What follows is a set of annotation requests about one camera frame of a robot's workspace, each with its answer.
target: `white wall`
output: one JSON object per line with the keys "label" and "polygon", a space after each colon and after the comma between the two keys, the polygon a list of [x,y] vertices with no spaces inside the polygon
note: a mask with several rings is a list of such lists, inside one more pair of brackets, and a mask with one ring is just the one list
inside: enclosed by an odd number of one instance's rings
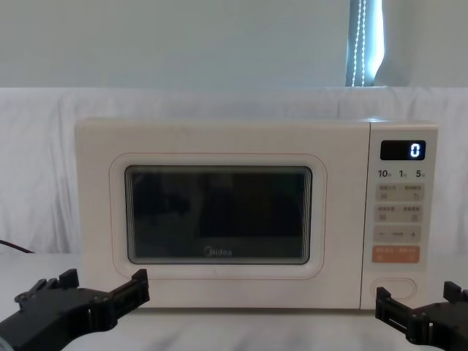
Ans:
{"label": "white wall", "polygon": [[343,86],[348,0],[0,0],[0,86]]}
{"label": "white wall", "polygon": [[376,85],[468,86],[468,1],[384,0]]}

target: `white microwave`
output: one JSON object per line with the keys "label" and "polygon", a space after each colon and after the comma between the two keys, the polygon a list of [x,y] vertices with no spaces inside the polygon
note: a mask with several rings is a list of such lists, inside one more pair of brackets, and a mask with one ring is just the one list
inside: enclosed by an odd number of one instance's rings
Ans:
{"label": "white microwave", "polygon": [[148,307],[426,302],[437,126],[91,118],[75,129],[86,284]]}

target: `white fabric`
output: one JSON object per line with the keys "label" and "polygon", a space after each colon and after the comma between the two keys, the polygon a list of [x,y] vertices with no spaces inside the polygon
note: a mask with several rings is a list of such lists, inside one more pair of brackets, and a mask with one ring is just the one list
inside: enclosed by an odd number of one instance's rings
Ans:
{"label": "white fabric", "polygon": [[430,247],[468,252],[468,89],[324,88],[235,97],[0,89],[0,238],[37,252],[80,251],[73,126],[89,116],[436,121]]}

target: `start button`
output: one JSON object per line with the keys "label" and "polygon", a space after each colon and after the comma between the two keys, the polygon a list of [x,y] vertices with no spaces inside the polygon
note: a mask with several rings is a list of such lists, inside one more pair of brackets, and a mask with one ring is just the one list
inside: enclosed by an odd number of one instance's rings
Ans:
{"label": "start button", "polygon": [[377,279],[372,283],[371,294],[376,298],[377,288],[384,287],[392,298],[396,300],[403,300],[405,298],[411,298],[416,293],[416,284],[413,280],[408,278],[387,278]]}

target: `digital display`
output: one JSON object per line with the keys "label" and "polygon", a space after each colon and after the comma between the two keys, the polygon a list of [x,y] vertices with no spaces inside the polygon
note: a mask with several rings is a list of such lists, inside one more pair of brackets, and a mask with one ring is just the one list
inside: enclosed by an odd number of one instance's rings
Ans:
{"label": "digital display", "polygon": [[130,166],[134,263],[304,263],[312,172],[299,166]]}
{"label": "digital display", "polygon": [[420,161],[426,157],[424,140],[384,140],[380,145],[383,161]]}

